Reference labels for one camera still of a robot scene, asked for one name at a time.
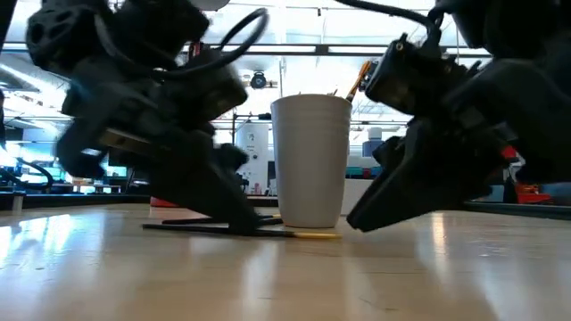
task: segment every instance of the ceiling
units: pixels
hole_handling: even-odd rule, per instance
[[[384,0],[382,4],[397,5],[422,13],[434,4],[434,0]],[[20,44],[24,41],[27,18],[40,6],[40,0],[20,0],[6,39],[7,44]],[[258,7],[266,7],[270,14],[270,24],[258,41],[256,48],[264,45],[293,45],[286,49],[297,52],[303,46],[297,45],[349,45],[352,52],[362,51],[360,56],[300,56],[295,53],[279,55],[245,55],[234,63],[239,75],[248,77],[254,71],[263,71],[266,78],[280,85],[275,89],[252,90],[248,88],[250,98],[238,107],[238,113],[262,113],[269,111],[272,101],[281,95],[302,93],[329,93],[337,90],[338,95],[346,95],[357,77],[361,64],[370,58],[378,58],[380,53],[367,53],[368,46],[388,45],[402,32],[409,34],[410,39],[420,40],[426,32],[415,22],[384,14],[355,10],[333,0],[233,0],[217,12],[207,12],[211,27],[203,38],[207,44],[218,44],[225,34],[244,16]],[[238,33],[232,44],[240,44],[252,31],[252,26]],[[449,47],[465,47],[450,17],[443,23],[442,45]],[[462,58],[460,62],[471,64],[474,58]],[[26,74],[21,62],[33,71],[32,77],[39,81],[25,78]],[[64,95],[62,80],[55,75],[35,68],[26,53],[18,51],[5,52],[0,56],[0,86],[2,83],[17,90],[40,91],[37,99],[45,100],[38,108],[51,109],[59,107]],[[37,112],[24,111],[24,116],[41,116],[43,110]],[[378,103],[372,103],[364,95],[358,94],[353,101],[353,119],[382,121],[404,121],[408,117]]]

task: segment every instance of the table surface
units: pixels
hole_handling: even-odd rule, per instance
[[[334,241],[140,228],[189,215],[0,218],[2,320],[571,319],[571,222],[447,211],[366,235],[342,221]]]

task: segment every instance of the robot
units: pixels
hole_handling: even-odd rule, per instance
[[[567,1],[442,0],[427,16],[337,1],[427,28],[421,45],[407,35],[394,40],[366,84],[371,100],[413,118],[404,138],[375,152],[385,171],[347,218],[351,226],[367,232],[488,193],[485,178],[508,165],[501,157],[506,145],[525,158],[519,180],[571,178]],[[444,57],[444,14],[469,46],[487,49],[494,60],[467,68]],[[222,53],[256,19],[252,35]],[[199,42],[209,27],[187,0],[126,0],[116,12],[104,0],[45,0],[29,19],[26,43],[37,66],[71,79],[62,112],[75,120],[57,144],[60,163],[73,176],[99,177],[100,160],[119,149],[150,172],[153,196],[251,233],[260,219],[235,175],[247,157],[231,145],[215,148],[209,121],[245,101],[229,64],[267,24],[267,12],[256,10],[220,48],[178,66],[183,45]]]

